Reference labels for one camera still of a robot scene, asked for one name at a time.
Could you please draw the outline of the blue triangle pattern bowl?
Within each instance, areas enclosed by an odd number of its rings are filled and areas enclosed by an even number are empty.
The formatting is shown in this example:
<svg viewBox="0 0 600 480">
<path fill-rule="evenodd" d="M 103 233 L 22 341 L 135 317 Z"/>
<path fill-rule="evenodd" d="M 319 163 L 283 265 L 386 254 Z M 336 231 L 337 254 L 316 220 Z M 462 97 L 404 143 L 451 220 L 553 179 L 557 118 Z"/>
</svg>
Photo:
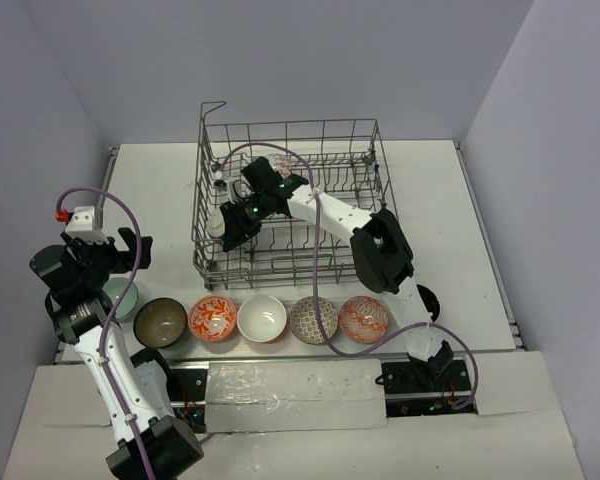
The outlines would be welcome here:
<svg viewBox="0 0 600 480">
<path fill-rule="evenodd" d="M 225 234 L 225 220 L 220 208 L 214 209 L 206 224 L 206 231 L 211 238 L 221 239 Z"/>
</svg>

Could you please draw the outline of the white bowl red diamond pattern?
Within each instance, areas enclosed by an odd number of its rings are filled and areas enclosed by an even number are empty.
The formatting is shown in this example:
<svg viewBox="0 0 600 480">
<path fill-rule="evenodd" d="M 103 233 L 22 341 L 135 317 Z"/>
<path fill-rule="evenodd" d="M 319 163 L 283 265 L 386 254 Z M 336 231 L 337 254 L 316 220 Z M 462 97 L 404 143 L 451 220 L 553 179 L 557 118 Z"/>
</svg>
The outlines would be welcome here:
<svg viewBox="0 0 600 480">
<path fill-rule="evenodd" d="M 292 174 L 292 159 L 283 154 L 268 154 L 266 156 L 272 169 L 279 173 L 282 178 L 287 178 Z"/>
</svg>

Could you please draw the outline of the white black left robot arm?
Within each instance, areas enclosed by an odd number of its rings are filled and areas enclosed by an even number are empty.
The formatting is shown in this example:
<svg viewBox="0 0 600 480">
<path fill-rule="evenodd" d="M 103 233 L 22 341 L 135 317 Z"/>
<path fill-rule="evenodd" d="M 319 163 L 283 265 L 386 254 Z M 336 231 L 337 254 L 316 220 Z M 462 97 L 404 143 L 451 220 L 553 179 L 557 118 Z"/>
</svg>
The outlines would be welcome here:
<svg viewBox="0 0 600 480">
<path fill-rule="evenodd" d="M 107 408 L 116 449 L 107 459 L 118 479 L 176 479 L 204 456 L 192 428 L 169 400 L 175 373 L 155 349 L 129 354 L 104 291 L 113 273 L 135 275 L 151 264 L 150 236 L 119 229 L 98 243 L 62 234 L 62 244 L 34 255 L 29 267 L 47 286 L 44 304 L 58 339 L 71 346 L 94 378 Z"/>
</svg>

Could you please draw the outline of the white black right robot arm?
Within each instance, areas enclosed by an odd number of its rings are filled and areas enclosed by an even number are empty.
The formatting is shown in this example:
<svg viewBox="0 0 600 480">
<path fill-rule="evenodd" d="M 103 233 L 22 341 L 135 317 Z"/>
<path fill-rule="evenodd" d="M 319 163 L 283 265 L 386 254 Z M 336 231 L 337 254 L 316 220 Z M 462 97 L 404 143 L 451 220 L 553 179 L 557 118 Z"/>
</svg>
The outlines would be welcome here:
<svg viewBox="0 0 600 480">
<path fill-rule="evenodd" d="M 416 322 L 404 327 L 414 336 L 407 355 L 416 363 L 415 382 L 426 391 L 439 389 L 449 378 L 453 354 L 449 342 L 431 331 L 435 315 L 427 309 L 414 279 L 414 254 L 396 216 L 382 207 L 376 212 L 350 205 L 316 188 L 311 176 L 284 177 L 269 160 L 258 157 L 239 176 L 249 189 L 247 197 L 230 197 L 216 209 L 217 219 L 207 230 L 230 252 L 255 237 L 264 219 L 272 215 L 310 223 L 316 229 L 314 253 L 320 250 L 320 233 L 326 232 L 350 247 L 357 279 L 376 293 L 398 294 L 405 285 L 416 305 Z"/>
</svg>

